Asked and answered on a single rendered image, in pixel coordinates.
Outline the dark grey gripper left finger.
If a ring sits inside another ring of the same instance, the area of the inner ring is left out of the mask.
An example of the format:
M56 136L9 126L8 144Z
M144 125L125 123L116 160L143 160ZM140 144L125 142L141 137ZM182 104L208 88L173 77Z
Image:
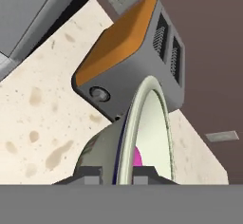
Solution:
M102 183L100 166L82 166L72 176L55 182L55 185L101 185Z

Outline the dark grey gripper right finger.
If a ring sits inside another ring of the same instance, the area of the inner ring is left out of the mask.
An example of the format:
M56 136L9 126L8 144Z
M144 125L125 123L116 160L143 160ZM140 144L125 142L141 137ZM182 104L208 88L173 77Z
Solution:
M134 185L174 185L175 182L161 177L153 166L136 166L133 168L132 183Z

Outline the pale green bowl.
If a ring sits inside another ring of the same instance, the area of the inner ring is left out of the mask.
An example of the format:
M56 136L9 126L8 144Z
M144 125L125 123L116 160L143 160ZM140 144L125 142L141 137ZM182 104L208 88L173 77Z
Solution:
M102 184L134 185L135 147L142 166L153 166L161 177L174 181L172 134L166 101L159 81L146 77L128 110L86 144L74 173L82 166L100 166Z

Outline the pink donut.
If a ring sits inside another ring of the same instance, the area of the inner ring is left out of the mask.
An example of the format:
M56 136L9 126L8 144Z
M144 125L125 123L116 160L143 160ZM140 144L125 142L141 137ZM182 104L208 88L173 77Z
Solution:
M140 154L140 150L138 147L135 147L135 150L134 150L133 165L142 166L141 154Z

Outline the grey and orange toaster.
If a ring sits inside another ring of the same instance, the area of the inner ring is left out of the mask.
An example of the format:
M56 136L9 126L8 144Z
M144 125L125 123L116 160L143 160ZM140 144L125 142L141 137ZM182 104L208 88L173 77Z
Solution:
M167 108L182 107L185 46L160 0L142 0L106 28L75 70L73 90L110 121L129 107L141 81L152 75Z

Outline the grey steel appliance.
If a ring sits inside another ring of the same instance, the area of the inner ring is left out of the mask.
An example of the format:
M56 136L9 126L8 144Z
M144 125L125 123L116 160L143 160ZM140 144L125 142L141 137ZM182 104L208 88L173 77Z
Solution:
M88 0L0 0L0 82Z

